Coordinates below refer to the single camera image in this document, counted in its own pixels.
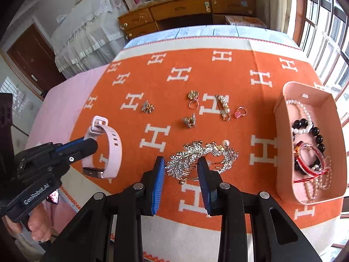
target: gold brooch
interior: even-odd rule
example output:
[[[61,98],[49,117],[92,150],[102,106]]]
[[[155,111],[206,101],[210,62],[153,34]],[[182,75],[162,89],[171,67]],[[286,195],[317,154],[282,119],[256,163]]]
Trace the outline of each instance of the gold brooch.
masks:
[[[152,113],[154,109],[155,107],[152,104],[150,104],[148,101],[146,101],[142,107],[142,111],[144,113]]]
[[[195,124],[196,124],[195,113],[193,113],[193,115],[191,117],[185,117],[185,118],[182,118],[182,119],[183,119],[183,122],[189,128],[195,127]]]

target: drawer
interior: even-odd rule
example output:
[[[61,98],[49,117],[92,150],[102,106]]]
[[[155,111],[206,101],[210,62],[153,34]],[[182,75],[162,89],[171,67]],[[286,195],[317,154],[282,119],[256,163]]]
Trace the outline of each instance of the drawer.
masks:
[[[157,28],[154,22],[146,25],[141,25],[139,27],[136,27],[134,29],[130,29],[126,31],[126,38],[127,39],[133,39],[138,36],[143,36],[148,33],[156,32]]]
[[[209,0],[177,0],[151,7],[154,20],[211,13]]]
[[[211,0],[214,14],[253,16],[255,0]]]
[[[125,31],[153,21],[148,8],[119,17],[120,28]]]
[[[213,15],[213,21],[215,25],[225,25],[226,24],[226,15]]]

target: human hand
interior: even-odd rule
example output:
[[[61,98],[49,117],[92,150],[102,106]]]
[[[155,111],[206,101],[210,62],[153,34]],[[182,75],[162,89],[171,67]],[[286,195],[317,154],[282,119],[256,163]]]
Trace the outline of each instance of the human hand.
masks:
[[[11,221],[7,216],[6,223],[8,228],[14,233],[22,232],[22,225]],[[31,237],[35,241],[48,241],[51,237],[51,226],[48,214],[44,209],[44,205],[40,204],[31,211],[28,221],[28,227],[31,231]]]

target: pink ring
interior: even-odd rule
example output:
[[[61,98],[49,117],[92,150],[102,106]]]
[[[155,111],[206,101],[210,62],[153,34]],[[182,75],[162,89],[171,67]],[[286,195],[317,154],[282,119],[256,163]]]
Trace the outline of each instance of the pink ring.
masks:
[[[245,111],[245,113],[242,114],[242,113],[239,111],[239,109]],[[244,107],[239,107],[239,108],[235,111],[234,116],[235,116],[235,118],[240,118],[241,116],[245,116],[246,114],[247,114],[247,110],[246,110]]]

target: pink watch strap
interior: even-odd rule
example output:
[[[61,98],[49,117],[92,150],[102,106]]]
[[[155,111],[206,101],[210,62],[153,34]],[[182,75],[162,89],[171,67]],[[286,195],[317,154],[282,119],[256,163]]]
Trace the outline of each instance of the pink watch strap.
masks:
[[[109,143],[109,159],[105,169],[95,168],[92,162],[93,155],[90,155],[82,160],[83,174],[95,178],[115,178],[120,169],[123,149],[118,133],[108,126],[108,119],[101,116],[93,117],[92,125],[88,128],[84,140],[89,138],[96,140],[103,133],[106,133]]]

